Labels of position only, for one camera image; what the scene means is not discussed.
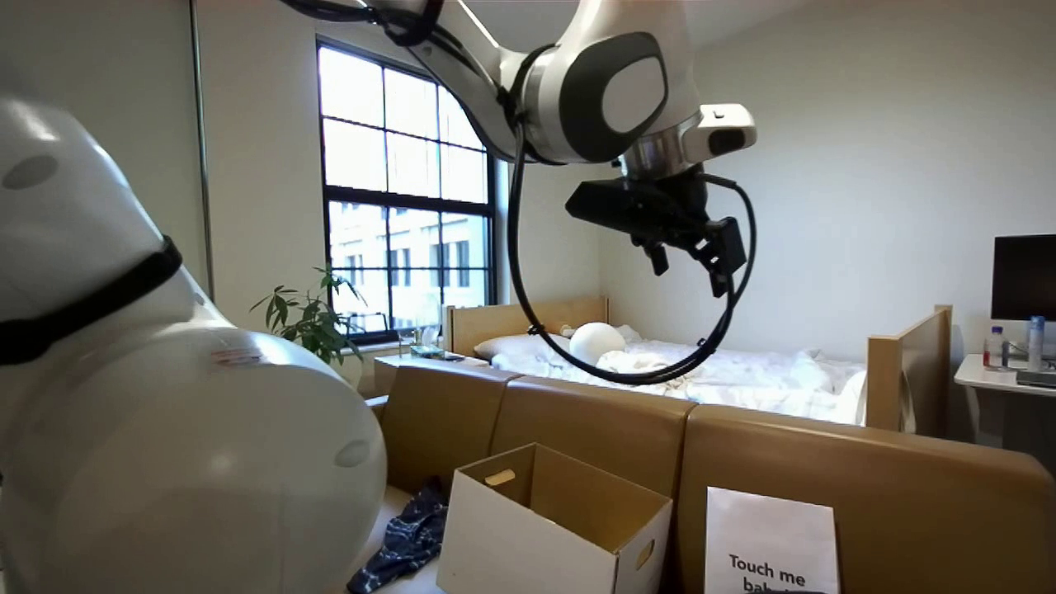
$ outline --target open cardboard box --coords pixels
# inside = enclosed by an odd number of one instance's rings
[[[438,554],[450,594],[657,589],[670,498],[544,446],[456,467]]]

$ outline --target wooden bed frame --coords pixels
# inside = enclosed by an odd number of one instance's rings
[[[533,302],[548,331],[612,321],[607,298],[540,300]],[[898,336],[868,336],[864,377],[864,424],[945,435],[951,388],[951,316],[941,302],[923,321]],[[446,307],[446,349],[472,354],[489,336],[528,333],[528,316],[517,302],[502,307]]]

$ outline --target green leaves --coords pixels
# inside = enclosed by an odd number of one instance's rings
[[[276,283],[252,309],[264,307],[264,324],[276,336],[301,343],[323,362],[342,362],[348,331],[353,321],[330,307],[330,293],[337,291],[358,293],[358,287],[348,278],[332,278],[332,270],[327,266],[317,266],[317,272],[320,272],[317,291],[298,291],[298,287]]]

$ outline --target window frame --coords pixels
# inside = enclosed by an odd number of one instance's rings
[[[408,283],[419,270],[428,270],[433,272],[433,287],[438,291],[438,302],[441,307],[441,298],[446,291],[456,291],[459,287],[459,278],[461,272],[472,272],[472,270],[483,270],[486,272],[486,302],[497,302],[497,283],[502,283],[502,212],[497,212],[497,159],[489,150],[489,144],[483,143],[483,155],[486,155],[486,169],[489,169],[489,200],[450,200],[441,199],[441,189],[436,189],[436,193],[396,193],[396,191],[372,191],[372,189],[348,189],[348,183],[327,183],[327,121],[351,121],[351,118],[340,118],[340,116],[327,116],[323,111],[323,70],[320,70],[320,54],[323,50],[332,50],[332,54],[351,54],[358,58],[370,58],[376,62],[380,70],[393,70],[393,73],[403,73],[403,76],[415,76],[423,83],[433,83],[436,89],[441,89],[436,79],[428,79],[423,70],[414,70],[406,62],[396,62],[389,55],[380,55],[380,54],[370,54],[370,50],[358,50],[351,44],[340,44],[340,39],[317,39],[317,54],[315,54],[315,79],[317,79],[317,143],[320,143],[320,199],[323,199],[323,256],[327,256],[327,270],[337,270],[337,272],[351,272],[353,281],[362,281],[362,272],[372,272],[372,270],[384,270],[387,272],[387,331],[365,331],[365,333],[351,333],[348,338],[358,343],[358,345],[370,345],[370,343],[393,343],[400,338],[400,316],[396,316],[396,287]],[[365,126],[365,121],[353,121],[353,126],[362,126],[362,128],[376,128],[387,136],[387,161],[389,161],[389,136],[393,128],[389,126]],[[436,137],[426,137],[433,144],[456,144],[456,148],[467,148],[459,143],[441,143],[441,133],[436,128]],[[384,219],[387,219],[387,265],[384,266],[370,266],[370,265],[361,265],[361,266],[348,266],[348,265],[332,265],[332,223],[330,223],[330,204],[370,204],[370,209],[384,209]],[[461,270],[467,265],[459,260],[456,266],[433,266],[433,265],[423,265],[423,266],[400,266],[400,246],[393,246],[393,213],[400,212],[433,212],[436,213],[436,243],[438,250],[453,250],[453,243],[446,243],[441,236],[441,219],[446,213],[477,213],[477,219],[486,219],[486,265],[483,266],[472,266],[472,270]]]

